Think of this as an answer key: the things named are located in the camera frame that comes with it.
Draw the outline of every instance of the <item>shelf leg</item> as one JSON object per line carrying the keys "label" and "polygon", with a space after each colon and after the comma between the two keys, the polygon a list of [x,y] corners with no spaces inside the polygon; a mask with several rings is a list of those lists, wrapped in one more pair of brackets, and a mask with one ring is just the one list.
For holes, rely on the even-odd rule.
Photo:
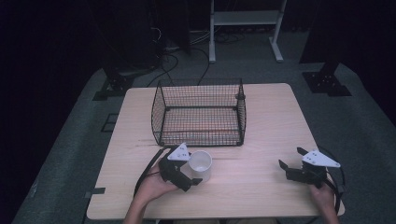
{"label": "shelf leg", "polygon": [[209,40],[209,62],[216,62],[215,52],[215,0],[211,1],[210,6],[210,40]]}
{"label": "shelf leg", "polygon": [[288,2],[287,0],[283,0],[282,1],[282,5],[280,7],[279,13],[277,14],[274,36],[271,36],[269,38],[271,47],[272,47],[273,52],[274,52],[275,57],[276,57],[276,61],[278,63],[282,63],[283,62],[283,57],[282,57],[282,54],[280,53],[280,50],[279,50],[279,47],[277,46],[276,41],[277,41],[277,37],[279,36],[280,26],[282,24],[283,15],[285,14],[285,7],[286,7],[286,3],[287,2]]}

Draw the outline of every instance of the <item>wooden table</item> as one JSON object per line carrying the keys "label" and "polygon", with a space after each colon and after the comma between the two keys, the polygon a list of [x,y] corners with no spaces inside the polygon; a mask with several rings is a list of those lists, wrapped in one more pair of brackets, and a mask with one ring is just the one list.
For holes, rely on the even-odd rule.
{"label": "wooden table", "polygon": [[[279,167],[302,165],[297,147],[317,148],[288,84],[244,85],[247,131],[241,147],[204,149],[213,157],[208,182],[165,194],[145,218],[317,216],[305,184],[289,181]],[[151,131],[154,88],[130,89],[111,137],[87,211],[90,219],[124,218],[138,177],[160,149]],[[345,212],[341,205],[340,215]]]}

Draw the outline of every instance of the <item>white paper cup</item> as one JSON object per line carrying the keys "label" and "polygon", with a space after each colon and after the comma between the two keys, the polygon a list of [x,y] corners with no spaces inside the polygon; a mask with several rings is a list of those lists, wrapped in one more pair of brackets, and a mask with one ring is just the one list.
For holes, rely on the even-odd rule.
{"label": "white paper cup", "polygon": [[189,160],[192,178],[202,178],[206,182],[210,178],[212,157],[206,151],[195,151]]}

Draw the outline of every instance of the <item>floor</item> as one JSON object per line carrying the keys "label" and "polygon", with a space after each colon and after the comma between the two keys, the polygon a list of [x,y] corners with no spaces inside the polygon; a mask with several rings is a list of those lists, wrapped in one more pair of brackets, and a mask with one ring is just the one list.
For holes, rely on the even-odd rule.
{"label": "floor", "polygon": [[[318,146],[329,149],[346,174],[342,223],[394,223],[396,220],[396,129],[359,77],[342,64],[335,75],[351,96],[330,97],[312,93],[302,72],[315,72],[321,63],[299,64],[308,33],[282,32],[278,44],[284,62],[277,63],[270,33],[245,34],[232,44],[217,44],[216,63],[208,64],[207,43],[163,56],[163,68],[171,78],[241,77],[248,83],[288,83],[304,113]],[[133,88],[143,88],[162,69],[138,77]],[[169,78],[163,74],[160,78]],[[89,220],[85,216],[90,194],[106,155],[111,132],[104,132],[110,114],[117,114],[122,97],[93,101],[106,76],[92,74],[59,134],[36,182],[14,223],[121,223],[121,220]],[[309,217],[280,217],[281,223],[306,223]],[[314,223],[323,223],[318,219]]]}

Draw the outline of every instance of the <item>wire basket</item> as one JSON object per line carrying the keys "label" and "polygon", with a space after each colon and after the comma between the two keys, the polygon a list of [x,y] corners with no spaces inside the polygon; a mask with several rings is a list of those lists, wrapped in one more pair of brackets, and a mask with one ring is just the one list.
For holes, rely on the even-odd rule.
{"label": "wire basket", "polygon": [[151,128],[158,145],[241,146],[246,129],[242,79],[176,79],[158,83]]}

